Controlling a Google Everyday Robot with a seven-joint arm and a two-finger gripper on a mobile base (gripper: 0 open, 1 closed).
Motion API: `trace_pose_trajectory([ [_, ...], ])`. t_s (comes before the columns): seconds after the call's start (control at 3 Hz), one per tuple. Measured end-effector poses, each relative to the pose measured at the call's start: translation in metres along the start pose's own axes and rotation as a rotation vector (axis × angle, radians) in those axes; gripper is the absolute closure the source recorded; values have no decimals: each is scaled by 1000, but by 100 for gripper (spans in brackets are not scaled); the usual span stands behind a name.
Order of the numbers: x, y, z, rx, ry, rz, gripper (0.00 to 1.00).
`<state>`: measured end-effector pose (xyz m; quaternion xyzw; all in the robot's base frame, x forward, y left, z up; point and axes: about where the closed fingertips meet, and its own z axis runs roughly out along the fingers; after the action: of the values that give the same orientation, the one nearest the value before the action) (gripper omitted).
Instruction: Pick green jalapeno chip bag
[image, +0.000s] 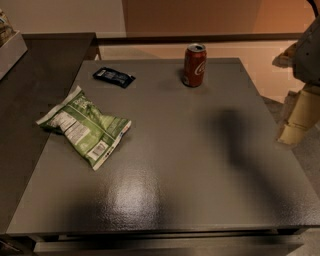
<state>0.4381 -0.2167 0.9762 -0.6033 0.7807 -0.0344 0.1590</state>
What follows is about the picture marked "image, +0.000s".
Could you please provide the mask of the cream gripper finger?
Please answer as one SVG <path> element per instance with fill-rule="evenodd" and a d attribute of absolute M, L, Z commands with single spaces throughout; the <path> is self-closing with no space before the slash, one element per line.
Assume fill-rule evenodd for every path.
<path fill-rule="evenodd" d="M 306 84 L 299 92 L 289 91 L 281 110 L 277 141 L 295 146 L 319 121 L 320 87 Z"/>
<path fill-rule="evenodd" d="M 297 43 L 293 43 L 285 51 L 274 58 L 274 60 L 272 61 L 272 65 L 280 68 L 292 67 L 296 48 Z"/>

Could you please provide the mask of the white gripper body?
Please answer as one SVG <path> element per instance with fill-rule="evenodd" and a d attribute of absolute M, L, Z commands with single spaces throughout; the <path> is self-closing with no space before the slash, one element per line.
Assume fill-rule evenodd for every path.
<path fill-rule="evenodd" d="M 293 75 L 304 83 L 320 85 L 320 16 L 297 41 Z"/>

